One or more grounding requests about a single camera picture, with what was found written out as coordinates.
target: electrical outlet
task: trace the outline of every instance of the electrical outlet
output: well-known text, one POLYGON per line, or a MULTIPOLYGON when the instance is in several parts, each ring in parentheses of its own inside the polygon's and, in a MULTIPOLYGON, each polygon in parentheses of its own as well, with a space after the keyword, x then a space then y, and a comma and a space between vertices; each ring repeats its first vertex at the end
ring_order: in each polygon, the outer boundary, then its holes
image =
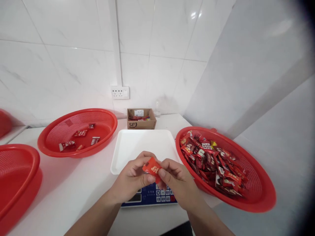
POLYGON ((112 86, 113 99, 129 99, 129 87, 128 86, 112 86))

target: basket rim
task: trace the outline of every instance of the basket rim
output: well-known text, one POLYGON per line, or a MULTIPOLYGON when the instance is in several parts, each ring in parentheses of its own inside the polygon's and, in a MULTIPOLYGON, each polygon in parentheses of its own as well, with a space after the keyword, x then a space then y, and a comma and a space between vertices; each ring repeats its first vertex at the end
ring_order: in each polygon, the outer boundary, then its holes
POLYGON ((51 156, 51 157, 63 158, 63 157, 80 156, 81 154, 87 153, 87 152, 93 150, 94 148, 96 148, 98 146, 101 146, 103 143, 105 143, 114 134, 114 132, 115 132, 115 130, 117 128, 117 124, 118 124, 117 117, 111 111, 106 110, 106 109, 102 109, 102 108, 88 108, 88 109, 82 109, 82 110, 74 111, 74 112, 68 113, 68 114, 66 114, 64 116, 59 117, 58 119, 56 119, 53 122, 51 122, 47 127, 45 127, 45 129, 41 132, 41 134, 38 137, 37 146, 38 146, 39 150, 42 153, 44 153, 47 156, 51 156), (45 146, 45 140, 46 140, 49 132, 57 124, 59 124, 60 122, 62 122, 63 120, 65 120, 65 119, 67 119, 67 118, 69 118, 71 116, 74 116, 74 115, 77 115, 77 114, 81 114, 81 113, 85 113, 85 112, 90 112, 90 111, 104 112, 104 113, 109 114, 113 118, 114 126, 113 126, 111 132, 106 137, 102 138, 95 145, 87 147, 87 148, 84 148, 84 149, 82 149, 80 151, 65 152, 65 153, 63 153, 63 152, 55 152, 55 151, 51 151, 50 149, 48 149, 45 146))
POLYGON ((26 144, 6 144, 0 146, 0 152, 2 151, 8 151, 8 150, 24 150, 31 154, 33 157, 33 164, 31 167, 31 170, 29 172, 29 175, 25 179, 23 185, 20 187, 20 189, 16 192, 14 197, 9 201, 9 203, 0 211, 0 220, 2 220, 6 214, 11 210, 11 208, 15 205, 15 203, 21 198, 33 178, 35 177, 38 169, 39 169, 39 163, 40 163, 40 157, 38 151, 33 148, 32 146, 26 145, 26 144))
POLYGON ((245 149, 243 149, 240 145, 235 143, 233 140, 227 138, 226 136, 220 134, 217 132, 216 129, 207 129, 203 127, 196 127, 196 126, 190 126, 181 129, 176 136, 176 150, 177 153, 183 162, 183 164, 186 166, 186 168, 189 170, 190 174, 195 178, 195 180, 198 181, 199 184, 201 184, 205 189, 207 189, 212 195, 215 197, 219 198, 220 200, 224 201, 225 203, 234 206, 236 208, 239 208, 244 211, 248 212, 255 212, 255 213, 262 213, 271 210, 275 204, 276 204, 276 190, 274 188, 274 185, 269 178, 267 172, 263 169, 263 167, 259 164, 259 162, 256 161, 256 159, 251 156, 245 149), (255 169, 260 181, 264 182, 265 185, 268 186, 268 189, 265 191, 262 191, 262 196, 261 199, 258 200, 256 203, 244 203, 244 202, 239 202, 237 200, 231 199, 222 193, 218 192, 215 188, 210 187, 207 185, 190 167, 190 165, 187 163, 186 159, 184 158, 183 154, 181 153, 180 149, 180 144, 179 144, 179 139, 180 136, 187 133, 190 130, 196 130, 196 131, 207 131, 209 133, 213 133, 220 138, 223 138, 226 142, 228 142, 231 146, 236 148, 246 159, 247 161, 253 166, 255 169))

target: digital scale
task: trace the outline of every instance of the digital scale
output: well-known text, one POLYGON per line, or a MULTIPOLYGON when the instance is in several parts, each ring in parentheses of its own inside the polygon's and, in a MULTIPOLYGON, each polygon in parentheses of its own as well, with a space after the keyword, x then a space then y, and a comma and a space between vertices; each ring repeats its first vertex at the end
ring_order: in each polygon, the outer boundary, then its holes
POLYGON ((177 203, 172 190, 167 186, 167 190, 159 190, 153 183, 139 189, 129 201, 123 203, 121 207, 143 207, 177 203))

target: white countertop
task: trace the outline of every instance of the white countertop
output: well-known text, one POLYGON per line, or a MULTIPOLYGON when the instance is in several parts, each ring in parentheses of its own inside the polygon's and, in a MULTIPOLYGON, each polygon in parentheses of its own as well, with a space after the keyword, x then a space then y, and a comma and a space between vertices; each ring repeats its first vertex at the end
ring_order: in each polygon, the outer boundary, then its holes
MULTIPOLYGON (((175 138, 191 126, 181 115, 163 115, 155 129, 168 129, 175 138)), ((44 128, 24 130, 12 143, 27 144, 37 150, 37 139, 44 128)), ((127 120, 118 126, 109 145, 83 159, 53 158, 40 152, 43 182, 34 202, 9 236, 61 236, 105 193, 117 178, 110 165, 117 134, 127 129, 127 120)), ((221 201, 202 192, 210 207, 221 201)), ((188 221, 179 205, 144 206, 120 209, 109 235, 161 235, 188 221)))
POLYGON ((27 126, 14 126, 11 131, 7 133, 5 136, 0 138, 0 145, 8 144, 11 140, 13 140, 16 136, 22 133, 27 126))

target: hand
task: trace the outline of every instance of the hand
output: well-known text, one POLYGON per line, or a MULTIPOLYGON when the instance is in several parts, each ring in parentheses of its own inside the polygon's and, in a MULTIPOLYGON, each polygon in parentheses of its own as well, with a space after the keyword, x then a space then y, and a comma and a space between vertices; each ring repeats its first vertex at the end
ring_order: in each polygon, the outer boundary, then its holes
POLYGON ((151 157, 157 157, 147 151, 143 151, 139 156, 129 161, 121 171, 113 186, 109 189, 116 204, 130 200, 139 189, 155 182, 155 177, 144 174, 142 167, 151 157))
POLYGON ((200 206, 206 204, 187 168, 171 159, 165 159, 158 163, 163 169, 158 171, 162 181, 159 183, 160 189, 166 189, 168 185, 181 206, 187 212, 194 212, 200 206))

